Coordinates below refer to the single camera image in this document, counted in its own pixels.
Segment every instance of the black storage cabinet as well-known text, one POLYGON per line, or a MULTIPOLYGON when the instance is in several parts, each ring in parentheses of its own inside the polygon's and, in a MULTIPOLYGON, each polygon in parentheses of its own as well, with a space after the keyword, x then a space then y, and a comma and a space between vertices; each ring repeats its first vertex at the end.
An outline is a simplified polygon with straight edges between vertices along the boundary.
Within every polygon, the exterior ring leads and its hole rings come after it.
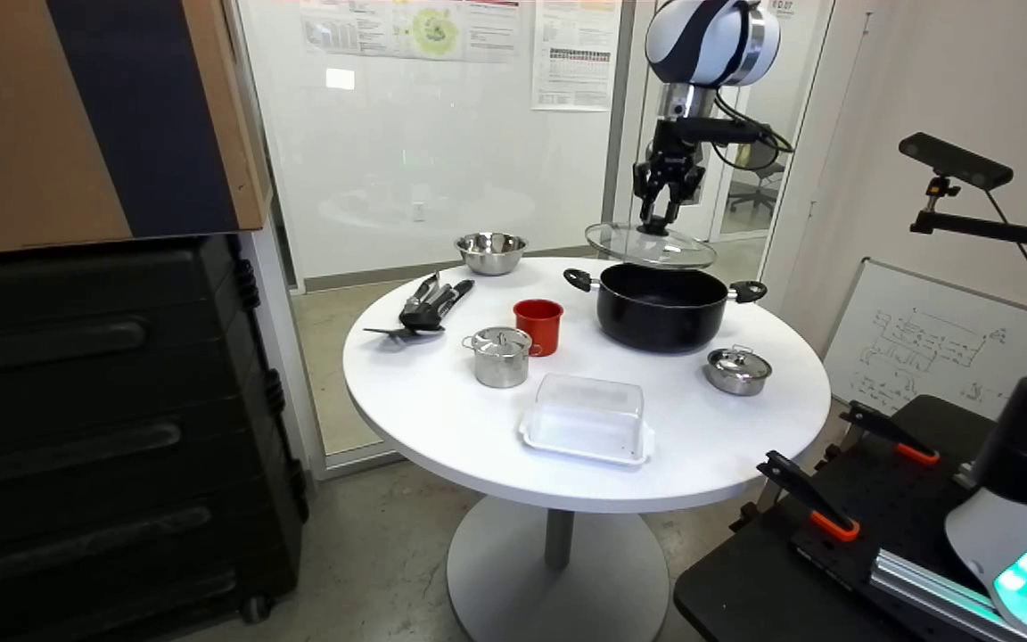
POLYGON ((297 586, 302 470, 236 240, 0 257, 0 638, 149 638, 297 586))

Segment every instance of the table pedestal base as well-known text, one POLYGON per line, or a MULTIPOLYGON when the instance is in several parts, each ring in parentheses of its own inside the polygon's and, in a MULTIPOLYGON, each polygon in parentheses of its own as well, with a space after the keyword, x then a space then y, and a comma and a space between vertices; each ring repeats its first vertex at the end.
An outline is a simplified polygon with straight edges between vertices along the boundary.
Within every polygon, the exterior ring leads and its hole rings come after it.
POLYGON ((643 518, 579 514, 568 568, 546 562, 546 511, 483 499, 450 543, 450 602, 475 642, 637 642, 666 613, 666 562, 643 518))

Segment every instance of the pot handle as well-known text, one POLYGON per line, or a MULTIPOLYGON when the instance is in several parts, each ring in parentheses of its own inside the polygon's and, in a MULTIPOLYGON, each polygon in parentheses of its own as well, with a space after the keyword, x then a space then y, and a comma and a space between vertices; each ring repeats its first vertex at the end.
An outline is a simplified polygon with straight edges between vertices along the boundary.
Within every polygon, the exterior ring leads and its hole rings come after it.
POLYGON ((767 283, 732 283, 736 302, 754 302, 767 297, 767 283))
POLYGON ((563 269, 563 277, 568 277, 574 289, 592 294, 592 275, 590 275, 590 272, 563 269))

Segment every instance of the small metal cup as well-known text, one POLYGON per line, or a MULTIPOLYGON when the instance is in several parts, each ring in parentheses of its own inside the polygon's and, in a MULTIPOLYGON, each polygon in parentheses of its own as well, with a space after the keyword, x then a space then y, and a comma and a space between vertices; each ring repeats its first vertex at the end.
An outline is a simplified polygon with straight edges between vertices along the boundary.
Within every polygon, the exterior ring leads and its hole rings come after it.
POLYGON ((522 329, 496 326, 464 338, 475 349, 475 379, 490 389, 512 389, 527 379, 530 338, 522 329))

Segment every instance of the clear plastic container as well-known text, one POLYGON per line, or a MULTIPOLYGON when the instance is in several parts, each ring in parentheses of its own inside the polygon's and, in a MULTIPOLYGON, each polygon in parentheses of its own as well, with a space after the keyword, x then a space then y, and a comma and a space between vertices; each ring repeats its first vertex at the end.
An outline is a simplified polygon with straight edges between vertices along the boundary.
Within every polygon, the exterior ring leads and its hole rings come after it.
POLYGON ((651 456, 643 417, 637 384, 550 374, 516 435, 530 448, 637 466, 651 456))

